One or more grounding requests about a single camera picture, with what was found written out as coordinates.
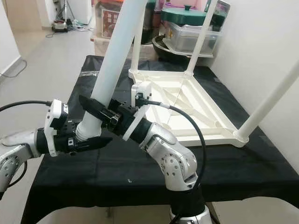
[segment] black clamp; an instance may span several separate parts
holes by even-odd
[[[80,95],[79,102],[85,111],[103,121],[103,124],[109,129],[114,129],[119,123],[121,116],[111,110],[108,110],[99,101]]]

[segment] electrical cable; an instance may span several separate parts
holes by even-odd
[[[89,27],[88,25],[84,25],[83,23],[79,22],[78,20],[73,20],[72,25],[68,25],[68,32],[71,31],[80,31],[80,32],[86,32],[86,31],[93,31],[92,27]],[[66,32],[53,32],[51,34],[47,34],[47,38],[52,38],[54,35],[59,34],[65,34]]]
[[[14,107],[14,106],[19,106],[19,105],[24,105],[24,104],[45,104],[47,106],[51,106],[52,102],[50,102],[50,101],[40,101],[40,100],[20,101],[20,102],[15,102],[15,103],[8,104],[8,105],[5,105],[3,107],[0,107],[0,112],[6,110],[8,108],[11,108],[11,107]],[[28,162],[25,161],[24,162],[24,170],[23,170],[22,174],[19,176],[18,179],[16,179],[14,182],[12,182],[11,184],[8,185],[9,188],[14,186],[17,182],[19,182],[24,177],[24,175],[27,172],[27,167],[28,167]]]
[[[12,183],[10,183],[10,184],[8,185],[9,188],[12,187],[12,186],[14,186],[17,182],[19,182],[19,181],[23,178],[23,176],[26,174],[27,167],[28,167],[28,162],[25,161],[25,162],[24,162],[24,170],[23,170],[22,174],[19,176],[18,179],[16,179],[14,182],[12,182]]]
[[[181,109],[171,106],[171,105],[165,105],[162,102],[157,102],[157,101],[150,101],[147,100],[146,101],[147,104],[151,104],[151,105],[157,105],[157,106],[161,106],[167,109],[171,109],[175,112],[178,112],[179,114],[183,115],[185,118],[188,119],[188,121],[190,121],[190,123],[193,125],[193,127],[195,128],[200,142],[201,142],[201,146],[202,146],[202,164],[201,164],[201,169],[198,175],[198,178],[194,184],[194,187],[191,189],[190,194],[193,193],[200,185],[200,182],[202,180],[202,177],[204,175],[205,169],[206,169],[206,143],[205,143],[205,139],[201,133],[200,128],[197,126],[197,124],[195,123],[195,121],[184,111],[182,111]],[[170,224],[175,224],[178,220],[180,219],[180,213],[178,212],[176,214],[176,216],[171,220]]]
[[[16,75],[14,75],[14,76],[7,76],[7,75],[1,74],[1,73],[0,73],[0,75],[4,76],[4,77],[6,77],[6,78],[16,78],[22,71],[25,70],[25,68],[27,68],[27,61],[24,60],[24,59],[22,59],[22,61],[25,63],[25,66],[24,66],[24,68],[22,68],[21,71],[19,71]]]
[[[0,107],[0,112],[3,110],[6,110],[8,108],[23,105],[23,104],[45,104],[46,106],[51,106],[52,102],[51,101],[40,101],[40,100],[19,101],[19,102],[15,102],[15,103]]]

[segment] table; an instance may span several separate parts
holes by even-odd
[[[80,94],[89,97],[103,57],[87,56],[68,101],[70,118],[81,119],[84,111]],[[184,71],[186,65],[140,62],[141,70]],[[114,98],[130,101],[130,61],[125,62]],[[194,76],[239,128],[248,114],[208,67],[197,67]],[[169,204],[164,176],[156,162],[138,145],[113,137],[105,148],[70,156],[45,155],[32,184],[22,223],[38,222],[54,210],[69,207],[112,207]],[[190,148],[200,165],[201,149]],[[243,148],[231,145],[208,146],[207,166],[202,181],[207,202],[242,200],[255,196],[277,197],[299,208],[299,176],[257,128]]]

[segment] green lid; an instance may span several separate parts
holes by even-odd
[[[176,24],[202,26],[206,13],[185,5],[185,8],[164,8],[161,12],[161,20],[169,21]]]

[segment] white plastic part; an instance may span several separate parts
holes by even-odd
[[[204,24],[202,25],[202,28],[201,28],[201,33],[198,36],[198,39],[197,39],[197,42],[196,42],[193,54],[192,54],[190,62],[188,64],[188,68],[185,71],[186,75],[193,75],[193,70],[195,68],[195,65],[196,65],[198,56],[200,54],[202,45],[203,45],[203,43],[205,41],[206,32],[209,29],[209,26],[210,26],[210,23],[211,23],[211,19],[212,19],[212,16],[214,14],[214,11],[215,11],[215,8],[216,8],[216,5],[217,5],[217,1],[218,0],[212,0],[211,3],[210,3],[210,7],[209,7],[209,10],[207,11]]]
[[[144,105],[134,114],[135,119],[131,123],[130,127],[127,129],[126,133],[123,135],[122,139],[125,141],[128,141],[131,134],[139,124],[139,122],[142,120],[142,118],[145,116],[146,111],[149,109],[150,105]]]
[[[137,93],[142,93],[144,98],[148,98],[151,100],[151,83],[150,82],[143,82],[143,83],[136,83],[131,88],[131,106],[135,107],[135,97]],[[139,110],[134,114],[135,119],[131,123],[130,127],[127,129],[125,134],[123,135],[122,139],[127,141],[139,122],[145,116],[146,111],[149,109],[150,105],[143,105]]]
[[[149,98],[151,96],[151,82],[139,82],[132,85],[131,88],[131,106],[135,107],[135,100],[137,93],[142,93],[143,98]]]
[[[133,54],[132,54],[132,60],[131,60],[131,68],[129,69],[129,77],[132,78],[133,73],[138,72],[138,61],[139,61],[139,53],[140,53],[140,47],[141,47],[141,38],[142,38],[142,30],[143,30],[143,21],[144,21],[144,13],[145,9],[143,11],[143,14],[141,15],[141,18],[139,20],[139,25],[136,30],[136,34],[134,37],[134,45],[133,45]]]
[[[188,113],[201,129],[206,144],[231,144],[236,147],[246,144],[233,135],[236,127],[193,76],[184,72],[140,70],[134,74],[133,81],[151,82],[152,100],[173,105]],[[200,145],[194,127],[182,115],[152,105],[146,112],[146,118],[171,131],[183,146]]]
[[[56,151],[54,144],[54,135],[57,134],[57,131],[54,130],[53,127],[51,127],[51,124],[54,119],[60,118],[62,106],[63,103],[61,101],[54,99],[46,115],[44,133],[47,139],[48,149],[51,156],[58,156],[58,152]]]
[[[91,98],[109,105],[147,0],[124,1]],[[85,112],[76,129],[78,140],[99,136],[102,121]]]
[[[269,111],[281,99],[285,92],[291,87],[299,76],[299,61],[293,66],[290,73],[283,78],[281,83],[273,90],[273,92],[264,99],[264,101],[256,108],[251,116],[245,121],[239,130],[234,132],[236,138],[240,141],[247,141],[249,135],[264,119]]]

